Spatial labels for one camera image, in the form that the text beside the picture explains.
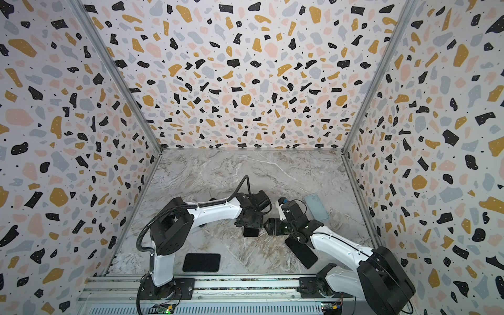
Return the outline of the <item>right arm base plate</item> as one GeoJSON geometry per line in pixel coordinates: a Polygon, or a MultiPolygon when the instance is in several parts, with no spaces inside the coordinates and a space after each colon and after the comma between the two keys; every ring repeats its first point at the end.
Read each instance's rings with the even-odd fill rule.
{"type": "Polygon", "coordinates": [[[353,298],[352,295],[347,293],[333,291],[324,280],[315,276],[299,278],[299,287],[297,292],[301,294],[303,299],[339,299],[339,298],[353,298]]]}

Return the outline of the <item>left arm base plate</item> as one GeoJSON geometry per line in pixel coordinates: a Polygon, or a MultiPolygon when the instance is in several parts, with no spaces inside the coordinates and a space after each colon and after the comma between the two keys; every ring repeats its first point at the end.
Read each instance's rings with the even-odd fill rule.
{"type": "Polygon", "coordinates": [[[194,292],[195,282],[194,278],[174,278],[167,284],[156,287],[151,275],[146,274],[140,280],[137,300],[190,300],[194,292]]]}

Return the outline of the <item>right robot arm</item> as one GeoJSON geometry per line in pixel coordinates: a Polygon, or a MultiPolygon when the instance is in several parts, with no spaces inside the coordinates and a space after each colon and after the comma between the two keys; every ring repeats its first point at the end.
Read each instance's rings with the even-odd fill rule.
{"type": "Polygon", "coordinates": [[[303,298],[348,294],[365,300],[376,314],[413,314],[416,289],[389,249],[369,248],[338,235],[309,219],[297,200],[280,198],[269,208],[278,216],[266,220],[267,234],[285,236],[287,247],[305,268],[314,266],[318,253],[334,260],[315,276],[301,280],[298,291],[303,298]]]}

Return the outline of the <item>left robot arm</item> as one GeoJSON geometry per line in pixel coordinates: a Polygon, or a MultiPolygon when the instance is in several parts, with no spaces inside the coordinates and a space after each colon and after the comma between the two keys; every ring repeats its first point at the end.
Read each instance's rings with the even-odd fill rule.
{"type": "Polygon", "coordinates": [[[270,198],[262,190],[257,194],[237,192],[227,199],[203,203],[186,203],[175,198],[141,230],[136,249],[149,253],[149,277],[154,287],[174,286],[175,253],[194,228],[234,220],[238,228],[259,229],[264,215],[272,209],[270,198]]]}

